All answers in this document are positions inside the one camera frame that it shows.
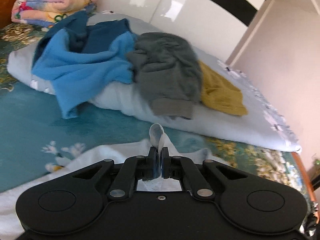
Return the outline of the white black glossy wardrobe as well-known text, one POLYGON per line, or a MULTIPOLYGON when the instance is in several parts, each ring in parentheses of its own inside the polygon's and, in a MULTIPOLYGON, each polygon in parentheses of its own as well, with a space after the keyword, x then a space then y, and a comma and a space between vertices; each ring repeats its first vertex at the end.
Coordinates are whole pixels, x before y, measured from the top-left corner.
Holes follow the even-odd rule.
MULTIPOLYGON (((223 0, 247 4, 253 19, 265 0, 223 0)), ((192 45, 227 61, 248 29, 249 22, 212 0, 99 0, 98 11, 114 11, 181 36, 192 45)))

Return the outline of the teal floral bed blanket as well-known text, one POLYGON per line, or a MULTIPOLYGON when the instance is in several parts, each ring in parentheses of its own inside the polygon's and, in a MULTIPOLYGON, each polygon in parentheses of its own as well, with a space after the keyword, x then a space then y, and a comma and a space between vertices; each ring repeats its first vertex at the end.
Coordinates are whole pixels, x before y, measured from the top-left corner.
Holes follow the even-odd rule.
MULTIPOLYGON (((12 23, 1 29, 1 191, 57 171, 96 146, 136 142, 149 136, 149 122, 90 103, 80 107, 77 118, 63 119, 54 96, 12 77, 7 70, 9 54, 35 44, 43 36, 39 27, 28 24, 12 23)), ((171 128, 165 132, 180 153, 208 148, 212 156, 232 167, 308 195, 292 153, 171 128)))

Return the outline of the blue fleece garment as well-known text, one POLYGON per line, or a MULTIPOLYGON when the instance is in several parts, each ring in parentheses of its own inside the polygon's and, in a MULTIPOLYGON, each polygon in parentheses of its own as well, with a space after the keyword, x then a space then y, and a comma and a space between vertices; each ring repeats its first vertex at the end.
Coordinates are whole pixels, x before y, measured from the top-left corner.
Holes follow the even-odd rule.
POLYGON ((37 45, 32 74, 53 86, 64 119, 75 118, 78 106, 97 96, 109 83, 133 82, 136 35, 129 20, 88 25, 80 11, 54 25, 37 45))

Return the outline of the orange wooden bed frame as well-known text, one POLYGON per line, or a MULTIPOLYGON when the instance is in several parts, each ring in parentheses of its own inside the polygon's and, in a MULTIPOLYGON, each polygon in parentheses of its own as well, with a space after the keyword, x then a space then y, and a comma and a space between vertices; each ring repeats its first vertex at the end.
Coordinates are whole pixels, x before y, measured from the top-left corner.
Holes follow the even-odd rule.
POLYGON ((308 205, 308 214, 316 217, 316 223, 319 223, 319 202, 316 198, 312 182, 303 165, 300 155, 296 152, 290 153, 292 161, 288 166, 291 186, 298 190, 305 198, 308 205))

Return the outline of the light blue daisy quilt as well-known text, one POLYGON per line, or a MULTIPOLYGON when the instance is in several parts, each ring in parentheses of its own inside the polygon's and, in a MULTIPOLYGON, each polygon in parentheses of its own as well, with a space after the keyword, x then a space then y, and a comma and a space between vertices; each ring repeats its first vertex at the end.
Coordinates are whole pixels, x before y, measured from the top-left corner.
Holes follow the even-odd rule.
MULTIPOLYGON (((143 20, 122 14, 98 13, 88 20, 88 25, 103 21, 122 20, 127 18, 132 31, 136 34, 160 31, 143 20)), ((31 74, 33 53, 37 42, 9 54, 7 70, 25 85, 48 94, 54 94, 49 81, 31 74)), ((243 142, 246 144, 279 150, 284 152, 302 151, 298 139, 287 126, 284 117, 256 89, 245 74, 227 70, 218 58, 193 47, 197 56, 212 70, 225 77, 238 87, 244 96, 244 105, 248 109, 246 116, 234 116, 215 111, 202 105, 196 105, 191 120, 177 118, 156 117, 152 114, 148 104, 138 94, 136 85, 125 85, 113 82, 99 95, 89 102, 97 107, 121 111, 121 113, 162 126, 193 132, 196 134, 215 137, 223 140, 243 142)))

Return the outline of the white printed t-shirt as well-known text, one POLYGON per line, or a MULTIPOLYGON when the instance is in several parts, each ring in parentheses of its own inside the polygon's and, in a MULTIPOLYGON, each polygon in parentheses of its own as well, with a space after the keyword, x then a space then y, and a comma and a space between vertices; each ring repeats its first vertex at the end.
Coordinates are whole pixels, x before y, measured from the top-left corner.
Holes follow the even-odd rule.
POLYGON ((16 239, 23 233, 23 228, 16 215, 15 205, 18 197, 24 191, 33 186, 67 175, 104 159, 112 159, 116 164, 120 164, 129 157, 147 155, 149 148, 153 146, 158 150, 167 147, 171 156, 184 156, 192 159, 196 164, 201 164, 205 159, 213 159, 214 161, 218 161, 226 165, 229 164, 227 161, 213 156, 211 150, 208 148, 202 148, 196 152, 186 154, 179 153, 160 124, 153 124, 150 127, 149 136, 149 139, 143 139, 139 142, 97 146, 86 151, 61 170, 1 193, 1 239, 16 239))

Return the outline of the folded colourful floral blanket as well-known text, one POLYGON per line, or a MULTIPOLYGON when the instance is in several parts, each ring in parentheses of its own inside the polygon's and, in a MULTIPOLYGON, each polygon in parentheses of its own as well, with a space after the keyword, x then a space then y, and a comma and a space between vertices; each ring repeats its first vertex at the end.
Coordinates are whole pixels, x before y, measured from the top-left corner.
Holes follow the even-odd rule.
POLYGON ((99 0, 16 0, 11 10, 11 21, 51 27, 68 16, 96 9, 99 0))

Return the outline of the grey sweatshirt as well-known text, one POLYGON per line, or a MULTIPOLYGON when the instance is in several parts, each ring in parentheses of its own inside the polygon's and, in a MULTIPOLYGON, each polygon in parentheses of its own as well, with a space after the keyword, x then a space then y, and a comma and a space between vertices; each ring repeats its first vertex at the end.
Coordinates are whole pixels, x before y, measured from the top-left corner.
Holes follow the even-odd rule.
POLYGON ((169 33, 143 33, 126 57, 139 93, 154 115, 193 118, 203 74, 188 41, 169 33))

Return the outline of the mustard yellow knit sweater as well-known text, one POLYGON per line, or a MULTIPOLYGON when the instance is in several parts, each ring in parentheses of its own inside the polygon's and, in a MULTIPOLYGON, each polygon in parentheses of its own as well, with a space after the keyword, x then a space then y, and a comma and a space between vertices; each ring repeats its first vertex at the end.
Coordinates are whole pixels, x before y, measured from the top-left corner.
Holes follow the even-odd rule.
POLYGON ((247 115, 241 90, 202 61, 198 63, 203 73, 201 102, 208 108, 229 115, 247 115))

